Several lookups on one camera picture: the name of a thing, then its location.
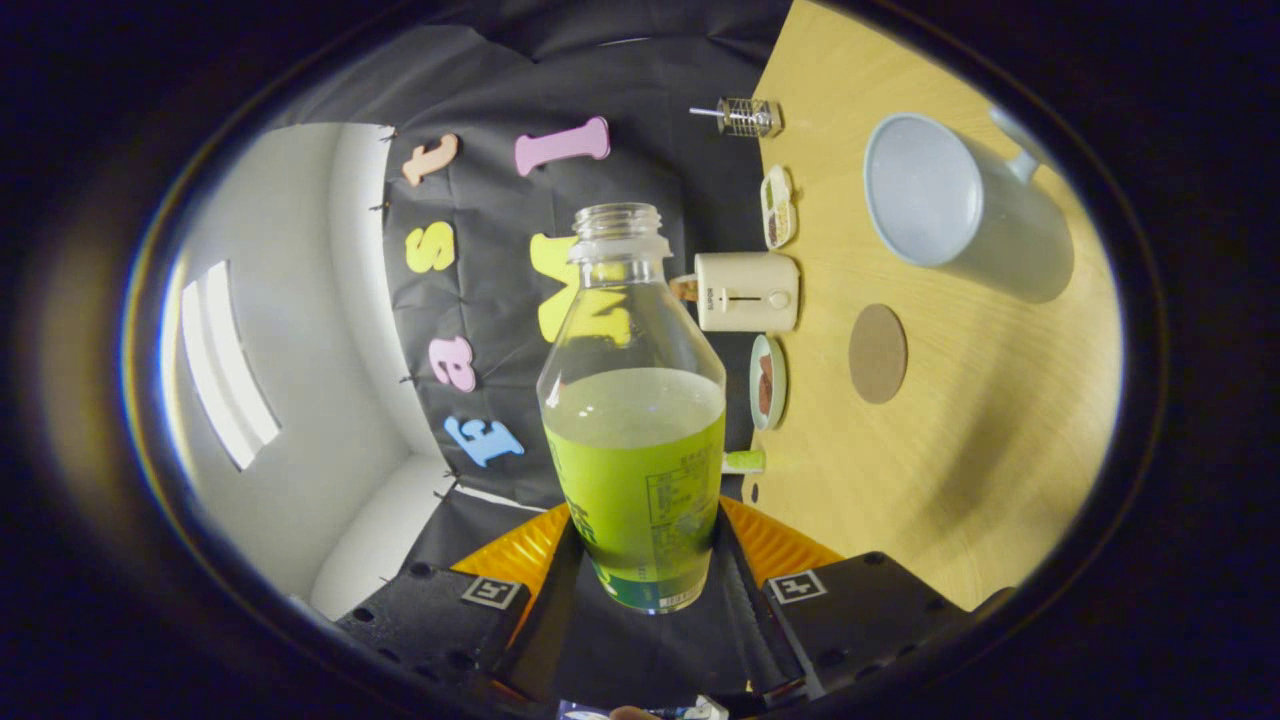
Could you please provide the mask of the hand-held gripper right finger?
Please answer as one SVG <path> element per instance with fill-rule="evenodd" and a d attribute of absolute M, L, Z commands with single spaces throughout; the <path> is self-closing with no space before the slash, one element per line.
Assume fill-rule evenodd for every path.
<path fill-rule="evenodd" d="M 759 701 L 855 687 L 978 619 L 887 553 L 845 559 L 740 501 L 719 505 L 716 556 Z"/>

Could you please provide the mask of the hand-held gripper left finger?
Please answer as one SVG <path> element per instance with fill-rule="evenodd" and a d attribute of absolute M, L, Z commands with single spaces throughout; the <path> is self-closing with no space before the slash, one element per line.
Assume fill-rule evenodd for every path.
<path fill-rule="evenodd" d="M 449 568 L 410 562 L 335 624 L 433 689 L 552 703 L 582 556 L 561 503 Z"/>

